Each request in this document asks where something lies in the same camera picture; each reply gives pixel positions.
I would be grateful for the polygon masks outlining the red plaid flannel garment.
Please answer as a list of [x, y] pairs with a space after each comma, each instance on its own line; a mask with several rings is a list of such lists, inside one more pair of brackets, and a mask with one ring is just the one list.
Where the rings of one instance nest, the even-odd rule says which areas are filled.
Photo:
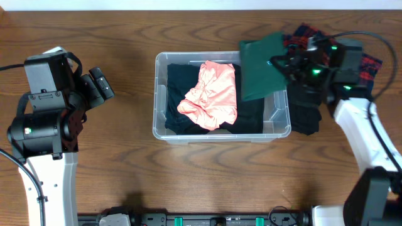
[[[323, 38], [328, 36], [328, 34], [309, 24], [302, 23], [292, 35], [283, 35], [283, 46], [286, 50], [286, 54], [294, 55], [297, 51], [306, 50], [308, 39], [313, 36]], [[362, 54], [362, 61], [359, 67], [359, 85], [367, 87], [369, 93], [372, 92], [374, 79], [381, 69], [382, 64], [383, 62], [381, 60], [366, 53]]]

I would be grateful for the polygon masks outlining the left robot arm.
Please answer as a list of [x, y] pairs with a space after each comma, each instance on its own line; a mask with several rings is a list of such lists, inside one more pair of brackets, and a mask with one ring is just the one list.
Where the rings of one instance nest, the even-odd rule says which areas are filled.
[[114, 91], [99, 67], [84, 74], [81, 61], [59, 46], [28, 57], [22, 66], [30, 91], [20, 98], [7, 137], [29, 224], [78, 225], [78, 136], [87, 111], [113, 98]]

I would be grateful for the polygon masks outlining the dark navy garment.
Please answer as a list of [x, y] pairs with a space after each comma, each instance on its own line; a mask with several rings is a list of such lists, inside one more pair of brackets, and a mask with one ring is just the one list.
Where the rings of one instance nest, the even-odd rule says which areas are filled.
[[168, 100], [165, 128], [176, 135], [204, 135], [209, 132], [177, 110], [179, 103], [185, 99], [185, 94], [196, 86], [199, 70], [200, 67], [193, 65], [172, 63], [167, 66]]

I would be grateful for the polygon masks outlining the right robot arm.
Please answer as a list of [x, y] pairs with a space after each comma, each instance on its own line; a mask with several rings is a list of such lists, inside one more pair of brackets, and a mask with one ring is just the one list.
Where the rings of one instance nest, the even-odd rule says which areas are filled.
[[401, 225], [401, 154], [385, 131], [375, 98], [359, 83], [363, 45], [345, 33], [307, 41], [306, 50], [270, 63], [303, 91], [320, 94], [361, 172], [341, 205], [317, 205], [308, 225]]

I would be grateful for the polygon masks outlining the pink garment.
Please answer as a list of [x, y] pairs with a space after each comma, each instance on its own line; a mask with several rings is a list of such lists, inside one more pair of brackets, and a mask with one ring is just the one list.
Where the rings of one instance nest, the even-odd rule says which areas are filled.
[[201, 64], [197, 84], [185, 94], [177, 111], [209, 131], [223, 123], [233, 125], [238, 116], [234, 66], [212, 61]]

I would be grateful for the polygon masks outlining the green garment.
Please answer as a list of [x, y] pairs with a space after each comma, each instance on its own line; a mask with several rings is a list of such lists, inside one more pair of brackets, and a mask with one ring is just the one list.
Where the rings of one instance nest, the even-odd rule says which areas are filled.
[[282, 32], [271, 33], [261, 40], [242, 40], [239, 50], [243, 101], [262, 99], [286, 88], [286, 78], [271, 62], [271, 57], [285, 54]]

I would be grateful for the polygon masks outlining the large black garment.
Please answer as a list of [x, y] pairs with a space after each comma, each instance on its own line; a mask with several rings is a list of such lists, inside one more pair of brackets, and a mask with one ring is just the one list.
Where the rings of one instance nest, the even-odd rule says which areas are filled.
[[219, 129], [232, 134], [260, 134], [263, 132], [264, 99], [242, 100], [241, 67], [233, 64], [235, 69], [237, 119], [235, 123], [224, 122]]

